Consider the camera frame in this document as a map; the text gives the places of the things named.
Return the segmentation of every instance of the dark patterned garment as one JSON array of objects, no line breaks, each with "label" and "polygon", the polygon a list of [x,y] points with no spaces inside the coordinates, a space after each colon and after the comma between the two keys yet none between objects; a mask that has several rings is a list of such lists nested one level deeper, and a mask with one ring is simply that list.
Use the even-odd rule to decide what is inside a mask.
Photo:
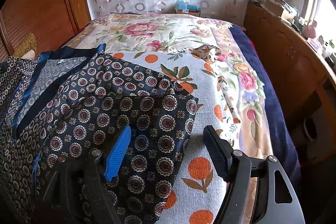
[{"label": "dark patterned garment", "polygon": [[[29,222],[31,205],[43,196],[58,157],[87,157],[128,124],[130,145],[118,176],[106,185],[122,223],[155,223],[180,168],[197,101],[163,74],[99,52],[35,99],[16,128],[17,141],[11,138],[14,113],[9,115],[0,128],[1,187],[16,214]],[[94,223],[82,189],[85,220]]]}]

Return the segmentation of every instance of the wooden cabinet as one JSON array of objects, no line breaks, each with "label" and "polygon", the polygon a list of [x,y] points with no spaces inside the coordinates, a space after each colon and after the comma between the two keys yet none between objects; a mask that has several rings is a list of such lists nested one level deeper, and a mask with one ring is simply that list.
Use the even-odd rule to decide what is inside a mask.
[{"label": "wooden cabinet", "polygon": [[244,27],[272,82],[286,121],[293,122],[295,113],[325,77],[325,71],[312,62],[312,49],[307,49],[303,39],[261,7],[248,4]]}]

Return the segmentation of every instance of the floral blanket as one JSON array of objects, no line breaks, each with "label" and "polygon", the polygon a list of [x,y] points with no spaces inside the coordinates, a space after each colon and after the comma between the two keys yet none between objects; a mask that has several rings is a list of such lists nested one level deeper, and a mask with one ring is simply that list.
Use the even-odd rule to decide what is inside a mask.
[{"label": "floral blanket", "polygon": [[[92,21],[67,43],[76,48],[106,43],[106,52],[147,64],[199,98],[190,137],[194,144],[186,151],[160,223],[168,218],[176,223],[211,223],[219,210],[226,188],[213,172],[203,144],[204,126],[213,125],[222,139],[248,156],[272,154],[263,83],[234,41],[231,26],[185,14],[115,14]],[[256,180],[251,182],[244,223],[249,223],[253,209]],[[178,206],[170,206],[177,201]]]}]

